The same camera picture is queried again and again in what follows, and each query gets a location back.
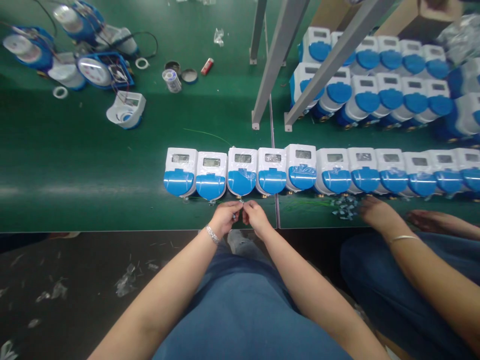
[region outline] concrete floor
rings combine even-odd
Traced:
[[[366,229],[280,230],[308,261],[339,288],[348,291],[340,274],[340,247],[344,240]],[[0,344],[13,341],[22,359],[86,359],[155,272],[149,260],[161,266],[172,259],[196,231],[85,232],[73,239],[42,240],[0,254]],[[17,234],[0,238],[22,246],[45,235]],[[116,282],[132,263],[143,275],[137,290],[118,297]],[[66,299],[44,299],[61,279]],[[34,328],[30,321],[39,319]]]

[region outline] tape roll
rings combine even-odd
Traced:
[[[57,86],[53,89],[53,96],[57,99],[65,99],[69,94],[69,91],[65,86]]]
[[[135,66],[139,68],[140,70],[146,69],[150,66],[149,62],[147,61],[146,58],[144,57],[139,57],[137,60],[135,60]]]

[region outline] metal lid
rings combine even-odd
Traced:
[[[181,73],[181,79],[187,84],[195,84],[199,79],[199,75],[194,69],[185,69]]]

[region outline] bangle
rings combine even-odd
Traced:
[[[207,224],[207,225],[205,226],[205,229],[206,229],[206,232],[208,233],[208,235],[210,235],[210,237],[211,237],[211,239],[213,240],[213,242],[214,242],[215,244],[217,244],[217,245],[220,244],[219,238],[217,237],[217,235],[215,235],[214,231],[212,230],[212,228],[210,227],[209,224]]]
[[[393,239],[387,240],[386,243],[388,244],[388,246],[391,246],[397,240],[403,240],[403,239],[415,239],[415,240],[422,241],[422,239],[416,236],[402,235],[402,236],[397,236],[397,237],[394,237]]]

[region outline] plastic bag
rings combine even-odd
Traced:
[[[224,46],[224,30],[220,29],[218,30],[217,28],[215,29],[215,34],[213,35],[213,43],[220,45],[222,48]]]

